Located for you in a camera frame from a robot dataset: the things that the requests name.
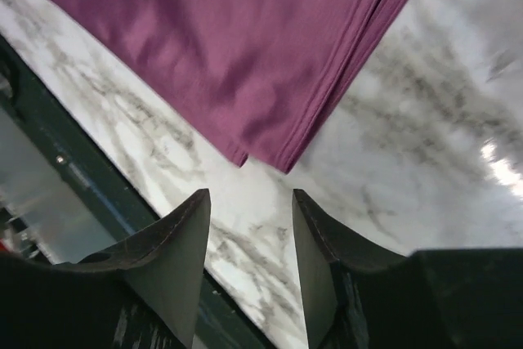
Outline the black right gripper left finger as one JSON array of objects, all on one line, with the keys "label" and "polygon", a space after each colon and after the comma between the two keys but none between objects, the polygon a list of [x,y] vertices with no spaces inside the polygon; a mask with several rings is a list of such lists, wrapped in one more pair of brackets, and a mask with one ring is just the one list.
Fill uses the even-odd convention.
[{"label": "black right gripper left finger", "polygon": [[4,348],[189,348],[208,244],[209,191],[77,263],[1,255]]}]

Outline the purple satin napkin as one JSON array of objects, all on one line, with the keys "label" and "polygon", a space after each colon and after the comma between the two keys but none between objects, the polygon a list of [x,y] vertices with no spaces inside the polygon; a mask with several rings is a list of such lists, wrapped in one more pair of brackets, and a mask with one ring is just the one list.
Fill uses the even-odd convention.
[{"label": "purple satin napkin", "polygon": [[289,172],[408,0],[51,0],[232,163]]}]

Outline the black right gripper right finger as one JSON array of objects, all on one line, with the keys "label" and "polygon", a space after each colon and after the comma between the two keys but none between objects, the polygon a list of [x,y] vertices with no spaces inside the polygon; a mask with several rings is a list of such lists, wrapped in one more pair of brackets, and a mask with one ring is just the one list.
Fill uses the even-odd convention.
[{"label": "black right gripper right finger", "polygon": [[519,348],[522,251],[402,256],[293,192],[293,232],[311,348]]}]

